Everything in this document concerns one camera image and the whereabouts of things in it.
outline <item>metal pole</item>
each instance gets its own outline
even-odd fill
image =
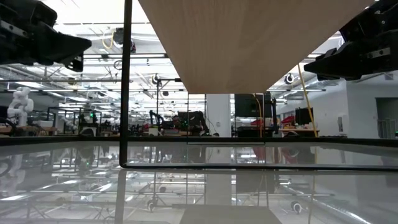
[[[159,83],[160,81],[156,81],[156,116],[159,114]]]
[[[206,104],[207,104],[207,94],[205,94],[205,122],[206,122]]]
[[[63,122],[63,134],[65,134],[65,129],[67,127],[67,123]]]
[[[275,134],[278,134],[279,127],[278,127],[278,122],[277,122],[277,118],[276,118],[276,99],[275,98],[272,100],[272,119],[274,120]]]
[[[72,166],[72,159],[73,159],[73,149],[70,150],[69,167]]]
[[[122,57],[122,83],[121,83],[121,122],[120,122],[120,157],[119,163],[127,162],[127,146],[129,137],[129,85],[130,85],[130,46],[131,46],[131,15],[132,0],[124,0],[123,21],[123,57]]]
[[[79,130],[80,130],[80,127],[81,127],[81,126],[80,126],[80,125],[81,125],[81,124],[80,124],[80,115],[81,115],[81,108],[79,108],[79,116],[78,116],[78,119],[79,119],[79,122],[78,122],[78,132],[77,132],[78,134],[79,134]]]
[[[264,143],[266,142],[266,94],[262,94],[262,127],[264,128],[263,131],[263,138]]]
[[[188,141],[188,131],[189,131],[189,93],[187,98],[187,141]]]
[[[47,121],[50,121],[50,110],[51,108],[47,108]]]
[[[73,112],[73,125],[76,124],[76,112]]]

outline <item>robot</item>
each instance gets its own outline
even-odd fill
[[[72,121],[69,121],[66,117],[62,116],[61,120],[64,121],[67,126],[71,127],[73,131],[77,130],[77,126],[73,124]]]
[[[17,91],[13,93],[14,99],[7,109],[8,118],[15,123],[16,116],[18,117],[18,126],[25,126],[27,123],[28,112],[33,111],[34,103],[32,99],[29,99],[28,94],[30,88],[19,87]]]

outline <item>glass surface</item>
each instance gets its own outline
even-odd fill
[[[338,147],[319,156],[344,152],[386,162]],[[127,170],[118,150],[113,142],[0,147],[0,223],[343,224],[398,217],[395,172]]]
[[[127,166],[286,164],[396,166],[393,147],[319,142],[129,142]]]

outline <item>wooden board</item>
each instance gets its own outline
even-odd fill
[[[189,93],[262,93],[374,0],[139,0]]]

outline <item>column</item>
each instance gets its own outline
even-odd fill
[[[207,95],[206,122],[212,134],[216,131],[220,137],[231,137],[231,103],[229,94]],[[231,147],[207,147],[207,163],[231,162]],[[206,175],[206,204],[231,205],[231,176]]]

